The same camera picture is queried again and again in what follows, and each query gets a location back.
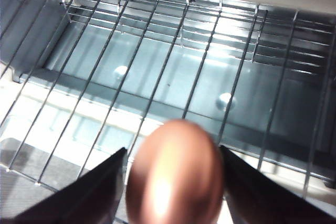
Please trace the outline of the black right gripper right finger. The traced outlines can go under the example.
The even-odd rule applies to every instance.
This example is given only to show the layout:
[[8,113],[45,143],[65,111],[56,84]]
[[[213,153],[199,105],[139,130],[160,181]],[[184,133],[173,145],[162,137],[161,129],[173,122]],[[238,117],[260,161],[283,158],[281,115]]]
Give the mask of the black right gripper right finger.
[[245,223],[335,223],[315,207],[254,169],[224,145],[224,195]]

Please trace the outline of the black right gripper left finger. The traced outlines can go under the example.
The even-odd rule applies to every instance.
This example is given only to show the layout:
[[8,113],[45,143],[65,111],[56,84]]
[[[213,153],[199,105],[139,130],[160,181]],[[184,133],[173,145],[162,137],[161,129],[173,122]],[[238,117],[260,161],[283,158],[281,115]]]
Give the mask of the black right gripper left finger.
[[62,190],[2,223],[112,223],[124,189],[122,147]]

